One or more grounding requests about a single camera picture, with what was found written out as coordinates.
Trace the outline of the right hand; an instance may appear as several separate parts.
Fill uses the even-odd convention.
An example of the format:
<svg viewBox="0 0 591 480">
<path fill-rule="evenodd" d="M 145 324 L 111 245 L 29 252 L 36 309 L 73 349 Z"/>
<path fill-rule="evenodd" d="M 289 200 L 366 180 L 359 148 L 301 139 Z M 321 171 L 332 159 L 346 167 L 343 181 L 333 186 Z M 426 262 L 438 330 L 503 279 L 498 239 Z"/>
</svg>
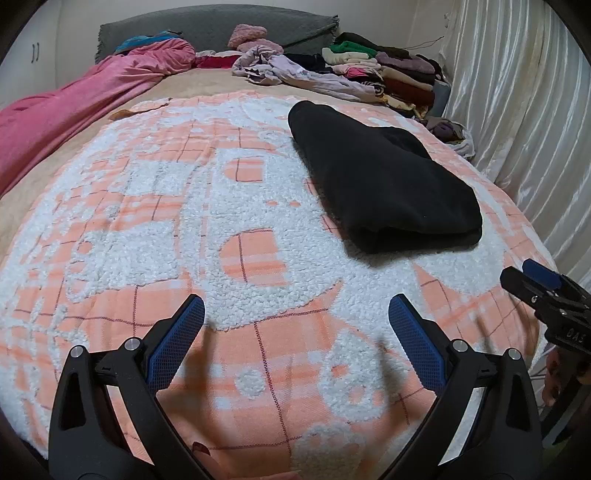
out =
<svg viewBox="0 0 591 480">
<path fill-rule="evenodd" d="M 542 400 L 547 407 L 552 407 L 559 398 L 563 387 L 568 383 L 566 370 L 562 365 L 563 351 L 556 347 L 546 357 L 546 373 Z"/>
</svg>

